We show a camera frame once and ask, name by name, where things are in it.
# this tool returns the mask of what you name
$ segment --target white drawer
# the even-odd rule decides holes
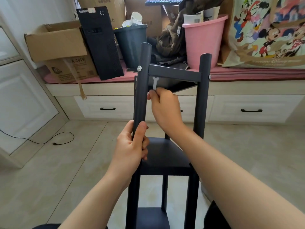
[[[13,46],[9,37],[2,28],[0,28],[0,61],[18,56],[16,48]]]
[[[184,122],[194,122],[196,96],[178,96],[178,98],[180,102],[180,108],[182,110],[182,120]],[[212,110],[213,99],[214,96],[208,96],[206,122],[208,121]],[[153,112],[151,110],[151,101],[147,101],[146,120],[155,121]]]
[[[85,118],[133,119],[133,96],[74,96]]]
[[[284,123],[301,95],[215,96],[210,121]]]

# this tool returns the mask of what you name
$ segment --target tile floor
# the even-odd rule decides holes
[[[28,229],[61,223],[105,174],[116,137],[126,122],[69,121],[21,170],[0,171],[0,228]],[[147,136],[163,137],[156,123]],[[205,140],[305,212],[305,128],[256,125],[206,125]],[[139,206],[160,207],[162,177],[141,178]],[[183,228],[186,177],[169,177],[167,214],[172,229]],[[196,228],[203,227],[208,200],[198,191]],[[124,228],[127,190],[109,220]]]

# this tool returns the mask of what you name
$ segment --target forearm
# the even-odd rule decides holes
[[[171,138],[185,151],[232,228],[304,227],[301,211],[192,130],[182,126],[173,132]]]
[[[112,210],[124,190],[119,177],[106,173],[59,229],[106,228]]]

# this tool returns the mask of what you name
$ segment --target pink trash can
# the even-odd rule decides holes
[[[200,56],[205,53],[212,55],[211,68],[216,66],[227,18],[228,15],[219,15],[215,20],[182,25],[185,29],[186,55],[191,69],[199,69]]]

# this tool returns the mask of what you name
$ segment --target barcode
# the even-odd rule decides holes
[[[91,71],[87,71],[87,74],[88,75],[94,75],[94,72],[91,70]]]

